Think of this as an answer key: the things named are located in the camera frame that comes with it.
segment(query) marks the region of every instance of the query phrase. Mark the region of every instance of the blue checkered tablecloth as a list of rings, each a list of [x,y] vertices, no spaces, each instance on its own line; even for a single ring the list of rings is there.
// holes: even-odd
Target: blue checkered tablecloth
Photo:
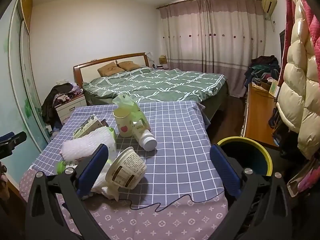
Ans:
[[[134,138],[117,137],[119,154],[132,146],[145,160],[145,177],[133,190],[119,188],[120,199],[132,201],[132,207],[155,203],[165,207],[190,195],[194,202],[214,198],[223,191],[222,181],[210,161],[210,141],[204,127],[203,106],[195,101],[141,103],[151,132],[158,142],[156,150],[146,152]],[[72,140],[75,131],[90,115],[106,119],[118,133],[112,111],[116,105],[77,108],[60,133],[34,162],[33,168],[47,175],[55,174],[57,162],[62,160],[62,142]]]

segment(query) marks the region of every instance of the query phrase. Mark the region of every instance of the green plaid duvet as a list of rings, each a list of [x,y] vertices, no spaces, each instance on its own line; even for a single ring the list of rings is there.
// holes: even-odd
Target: green plaid duvet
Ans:
[[[225,81],[221,74],[142,67],[84,82],[83,89],[103,99],[127,93],[137,103],[189,100],[200,103],[216,95]]]

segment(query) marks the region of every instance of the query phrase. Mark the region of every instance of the metal screw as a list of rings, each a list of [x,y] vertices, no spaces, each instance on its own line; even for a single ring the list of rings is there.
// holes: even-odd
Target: metal screw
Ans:
[[[282,175],[280,172],[276,172],[275,173],[275,177],[278,178],[278,179],[281,179],[282,178]]]
[[[245,174],[248,174],[248,175],[251,175],[251,174],[253,173],[253,170],[250,169],[250,168],[245,168],[245,169],[244,169],[244,173],[245,173]]]
[[[43,176],[43,172],[42,171],[37,172],[37,174],[36,174],[37,178],[41,178],[42,176]]]
[[[72,174],[73,173],[73,168],[66,168],[66,170],[64,171],[65,174]]]

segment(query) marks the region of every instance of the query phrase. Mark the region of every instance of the tissue box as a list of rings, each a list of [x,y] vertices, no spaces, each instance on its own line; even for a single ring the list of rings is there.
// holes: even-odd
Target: tissue box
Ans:
[[[161,64],[161,65],[165,65],[165,64],[167,64],[168,62],[167,62],[167,56],[166,55],[161,55],[160,57],[159,57],[159,64]]]
[[[76,131],[73,132],[73,138],[80,138],[102,126],[103,125],[97,116],[93,114]]]

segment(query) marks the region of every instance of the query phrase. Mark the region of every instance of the blue gripper pad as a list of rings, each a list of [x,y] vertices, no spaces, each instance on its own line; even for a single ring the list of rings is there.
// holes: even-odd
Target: blue gripper pad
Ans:
[[[14,132],[9,132],[6,135],[0,137],[0,142],[6,141],[6,140],[10,139],[13,136],[14,136]]]
[[[211,146],[210,159],[213,166],[216,168],[228,193],[238,198],[241,194],[241,179],[227,158],[227,155],[217,144]]]
[[[108,147],[100,144],[93,154],[93,158],[78,179],[77,195],[80,198],[90,193],[93,184],[106,164],[109,157]]]

